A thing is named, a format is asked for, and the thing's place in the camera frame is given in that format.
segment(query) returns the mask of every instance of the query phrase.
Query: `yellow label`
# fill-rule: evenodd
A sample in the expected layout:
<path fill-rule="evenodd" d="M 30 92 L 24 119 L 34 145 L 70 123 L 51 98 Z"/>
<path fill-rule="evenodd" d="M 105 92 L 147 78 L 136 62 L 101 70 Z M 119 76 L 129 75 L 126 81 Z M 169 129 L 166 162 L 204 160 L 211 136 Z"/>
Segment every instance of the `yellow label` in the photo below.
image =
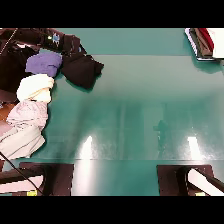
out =
<path fill-rule="evenodd" d="M 37 190 L 35 191 L 28 191 L 27 196 L 37 196 Z"/>
<path fill-rule="evenodd" d="M 205 192 L 198 192 L 198 193 L 195 193 L 196 196 L 205 196 Z"/>

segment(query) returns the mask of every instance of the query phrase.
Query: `table surface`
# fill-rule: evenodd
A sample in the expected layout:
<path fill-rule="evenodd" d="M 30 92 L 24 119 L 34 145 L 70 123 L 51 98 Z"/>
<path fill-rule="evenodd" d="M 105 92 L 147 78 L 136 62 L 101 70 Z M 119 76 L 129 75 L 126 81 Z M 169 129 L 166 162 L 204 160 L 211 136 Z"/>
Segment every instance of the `table surface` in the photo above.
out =
<path fill-rule="evenodd" d="M 15 163 L 74 163 L 72 195 L 158 195 L 158 164 L 224 181 L 223 68 L 196 60 L 184 28 L 59 30 L 105 67 L 91 92 L 56 77 L 46 144 Z"/>

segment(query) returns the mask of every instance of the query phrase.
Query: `stack of folded clothes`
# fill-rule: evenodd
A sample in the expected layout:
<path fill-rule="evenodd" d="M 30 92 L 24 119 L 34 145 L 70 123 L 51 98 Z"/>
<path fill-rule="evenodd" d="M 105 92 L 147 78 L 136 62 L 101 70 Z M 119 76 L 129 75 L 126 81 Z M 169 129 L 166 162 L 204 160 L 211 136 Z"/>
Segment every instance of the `stack of folded clothes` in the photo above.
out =
<path fill-rule="evenodd" d="M 224 28 L 186 28 L 185 33 L 197 60 L 211 61 L 224 58 Z"/>

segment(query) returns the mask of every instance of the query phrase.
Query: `wire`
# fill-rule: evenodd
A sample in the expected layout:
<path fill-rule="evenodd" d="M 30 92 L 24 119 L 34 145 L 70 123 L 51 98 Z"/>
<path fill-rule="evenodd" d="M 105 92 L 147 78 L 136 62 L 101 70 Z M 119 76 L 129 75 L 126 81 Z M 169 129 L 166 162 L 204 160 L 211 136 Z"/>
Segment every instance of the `wire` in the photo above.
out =
<path fill-rule="evenodd" d="M 22 175 L 26 180 L 28 180 L 34 187 L 35 187 L 35 189 L 37 190 L 37 191 L 39 191 L 39 193 L 41 193 L 43 196 L 44 196 L 44 194 L 43 194 L 43 192 L 33 183 L 33 181 L 32 180 L 30 180 L 29 178 L 27 178 L 19 169 L 17 169 L 14 165 L 13 165 L 13 163 L 12 162 L 10 162 L 10 160 L 6 157 L 6 156 L 4 156 L 4 154 L 2 154 L 2 152 L 0 152 L 0 155 L 20 174 L 20 175 Z"/>
<path fill-rule="evenodd" d="M 3 51 L 5 50 L 6 46 L 8 45 L 8 43 L 10 42 L 10 40 L 12 40 L 12 38 L 15 36 L 16 32 L 18 31 L 19 28 L 16 28 L 12 34 L 12 36 L 8 39 L 8 41 L 6 42 L 5 46 L 2 48 L 0 55 L 2 55 Z"/>

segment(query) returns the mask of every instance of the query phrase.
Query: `blue fabric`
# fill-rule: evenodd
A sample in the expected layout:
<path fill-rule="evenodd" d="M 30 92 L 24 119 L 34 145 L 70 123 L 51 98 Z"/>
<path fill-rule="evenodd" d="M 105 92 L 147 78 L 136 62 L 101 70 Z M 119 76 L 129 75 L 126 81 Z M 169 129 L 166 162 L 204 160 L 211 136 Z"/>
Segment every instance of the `blue fabric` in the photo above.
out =
<path fill-rule="evenodd" d="M 58 68 L 62 64 L 62 57 L 55 52 L 44 52 L 31 56 L 27 59 L 26 72 L 33 74 L 47 74 L 55 77 Z"/>

